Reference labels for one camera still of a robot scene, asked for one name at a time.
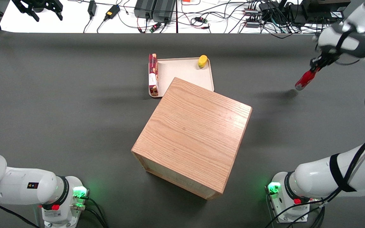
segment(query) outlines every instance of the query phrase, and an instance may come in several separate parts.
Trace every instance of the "power adapter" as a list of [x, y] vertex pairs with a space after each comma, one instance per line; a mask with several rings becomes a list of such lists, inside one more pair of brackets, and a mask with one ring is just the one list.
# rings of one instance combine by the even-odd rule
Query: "power adapter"
[[105, 14], [104, 21], [106, 21], [107, 19], [113, 19], [119, 13], [119, 11], [119, 6], [113, 5]]
[[158, 22], [157, 24], [153, 25], [153, 26], [151, 27], [151, 29], [149, 29], [149, 31], [150, 31], [151, 33], [154, 33], [154, 31], [156, 31], [156, 30], [157, 30], [160, 26], [161, 26], [161, 22]]
[[90, 4], [88, 5], [88, 14], [90, 15], [90, 19], [92, 19], [95, 16], [95, 10], [97, 9], [97, 3], [95, 3], [94, 0], [90, 1]]
[[195, 17], [194, 20], [196, 20], [197, 22], [201, 22], [201, 23], [207, 23], [208, 20], [203, 18], [203, 17]]

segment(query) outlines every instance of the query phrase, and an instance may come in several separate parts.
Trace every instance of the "power supply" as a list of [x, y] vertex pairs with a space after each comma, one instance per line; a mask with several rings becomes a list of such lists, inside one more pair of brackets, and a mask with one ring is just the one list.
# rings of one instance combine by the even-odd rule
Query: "power supply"
[[138, 0], [135, 9], [133, 10], [135, 17], [152, 19], [156, 1], [157, 0]]
[[176, 0], [157, 0], [153, 20], [155, 22], [170, 22], [175, 4]]

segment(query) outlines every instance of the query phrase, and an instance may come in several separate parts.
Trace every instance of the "yellow sponge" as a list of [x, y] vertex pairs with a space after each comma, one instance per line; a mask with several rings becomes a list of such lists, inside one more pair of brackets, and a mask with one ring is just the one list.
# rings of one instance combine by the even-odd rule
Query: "yellow sponge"
[[207, 60], [208, 58], [206, 55], [201, 55], [200, 59], [198, 59], [198, 66], [203, 68], [207, 64]]

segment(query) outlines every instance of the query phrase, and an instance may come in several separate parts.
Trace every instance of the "wooden box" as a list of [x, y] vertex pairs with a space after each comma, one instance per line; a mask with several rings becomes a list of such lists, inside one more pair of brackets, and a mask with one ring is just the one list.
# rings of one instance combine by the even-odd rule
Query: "wooden box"
[[132, 148], [147, 172], [204, 199], [222, 195], [252, 107], [174, 78]]

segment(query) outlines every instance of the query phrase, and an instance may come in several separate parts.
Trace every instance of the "black strap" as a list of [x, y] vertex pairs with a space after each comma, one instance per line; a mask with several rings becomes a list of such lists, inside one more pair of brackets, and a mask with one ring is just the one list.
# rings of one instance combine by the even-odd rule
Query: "black strap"
[[356, 27], [352, 26], [352, 28], [349, 31], [346, 31], [344, 33], [342, 33], [342, 35], [340, 36], [339, 41], [337, 42], [336, 45], [336, 52], [338, 54], [340, 54], [340, 48], [343, 45], [343, 42], [346, 40], [346, 38], [352, 33], [352, 32], [356, 32]]
[[333, 179], [335, 179], [336, 184], [342, 191], [345, 192], [356, 192], [356, 189], [352, 188], [347, 181], [343, 178], [342, 173], [340, 172], [339, 165], [337, 164], [337, 156], [339, 154], [332, 155], [330, 157], [329, 167], [330, 172], [332, 173]]

